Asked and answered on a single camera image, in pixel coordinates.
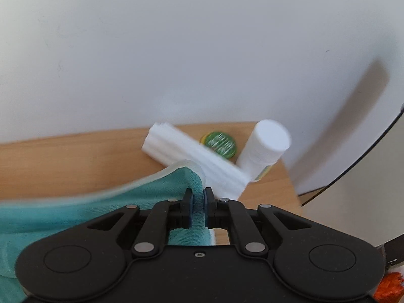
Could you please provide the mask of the green round tin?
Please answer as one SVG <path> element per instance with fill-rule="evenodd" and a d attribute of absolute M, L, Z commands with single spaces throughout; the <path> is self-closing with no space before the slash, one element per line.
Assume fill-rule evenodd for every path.
<path fill-rule="evenodd" d="M 200 143 L 225 159 L 231 159 L 237 153 L 236 140 L 222 131 L 206 133 Z"/>

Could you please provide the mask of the teal microfiber towel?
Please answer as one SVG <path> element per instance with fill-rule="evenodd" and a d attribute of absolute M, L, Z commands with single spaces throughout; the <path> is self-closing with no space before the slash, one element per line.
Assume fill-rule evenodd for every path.
<path fill-rule="evenodd" d="M 150 209 L 168 199 L 180 199 L 191 189 L 192 226 L 170 232 L 171 245 L 213 245 L 214 233 L 205 225 L 202 169 L 191 161 L 174 163 L 151 176 L 113 189 L 67 198 L 6 200 L 1 203 L 1 302 L 22 302 L 14 266 L 22 250 L 49 235 L 69 229 L 126 205 Z"/>

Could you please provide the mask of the white cylindrical container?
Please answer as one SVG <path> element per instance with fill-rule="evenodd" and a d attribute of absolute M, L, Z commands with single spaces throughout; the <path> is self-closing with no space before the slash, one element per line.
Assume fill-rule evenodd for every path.
<path fill-rule="evenodd" d="M 287 128 L 275 120 L 261 120 L 254 126 L 236 165 L 250 182 L 260 181 L 291 144 Z"/>

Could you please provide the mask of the orange object on floor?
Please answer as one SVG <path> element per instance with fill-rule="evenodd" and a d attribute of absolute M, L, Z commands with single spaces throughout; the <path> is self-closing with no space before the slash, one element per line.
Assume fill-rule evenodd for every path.
<path fill-rule="evenodd" d="M 387 273 L 373 297 L 378 303 L 398 303 L 403 298 L 403 276 L 400 272 Z"/>

